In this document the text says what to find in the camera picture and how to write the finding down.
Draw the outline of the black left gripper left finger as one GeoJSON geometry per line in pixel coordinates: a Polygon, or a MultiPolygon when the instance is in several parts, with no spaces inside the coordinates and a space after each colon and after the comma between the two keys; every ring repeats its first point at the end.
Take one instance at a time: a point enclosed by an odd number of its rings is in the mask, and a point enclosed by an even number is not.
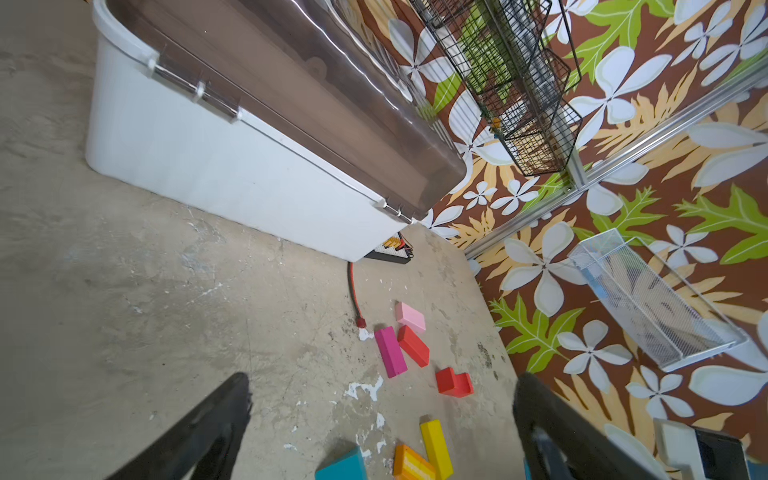
{"type": "Polygon", "coordinates": [[[112,479],[229,479],[252,407],[249,378],[236,372],[112,479]]]}

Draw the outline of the yellow rectangular block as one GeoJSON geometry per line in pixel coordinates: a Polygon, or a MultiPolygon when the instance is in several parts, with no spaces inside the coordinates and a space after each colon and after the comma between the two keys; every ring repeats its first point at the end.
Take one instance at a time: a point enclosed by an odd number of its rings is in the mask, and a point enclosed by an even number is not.
{"type": "Polygon", "coordinates": [[[436,478],[449,479],[454,474],[447,442],[439,420],[431,420],[420,425],[428,460],[434,467],[436,478]]]}

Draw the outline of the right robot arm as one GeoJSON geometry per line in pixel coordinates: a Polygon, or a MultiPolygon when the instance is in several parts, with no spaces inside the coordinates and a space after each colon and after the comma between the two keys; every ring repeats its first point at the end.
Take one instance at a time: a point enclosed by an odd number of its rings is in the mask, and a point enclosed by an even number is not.
{"type": "Polygon", "coordinates": [[[513,415],[532,479],[748,479],[742,443],[729,435],[655,420],[663,464],[610,424],[596,429],[529,373],[518,379],[513,415]]]}

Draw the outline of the red notched block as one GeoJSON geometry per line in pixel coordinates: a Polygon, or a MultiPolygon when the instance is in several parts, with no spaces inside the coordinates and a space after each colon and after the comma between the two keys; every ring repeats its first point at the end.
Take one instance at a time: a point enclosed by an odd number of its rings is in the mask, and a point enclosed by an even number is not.
{"type": "Polygon", "coordinates": [[[474,386],[469,373],[457,374],[452,367],[436,373],[437,388],[440,394],[455,398],[464,398],[474,393],[474,386]]]}

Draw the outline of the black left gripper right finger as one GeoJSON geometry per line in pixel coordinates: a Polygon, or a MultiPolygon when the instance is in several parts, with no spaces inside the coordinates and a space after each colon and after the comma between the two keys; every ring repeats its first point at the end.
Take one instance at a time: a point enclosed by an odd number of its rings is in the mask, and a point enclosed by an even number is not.
{"type": "Polygon", "coordinates": [[[535,375],[518,378],[513,416],[532,479],[652,479],[535,375]]]}

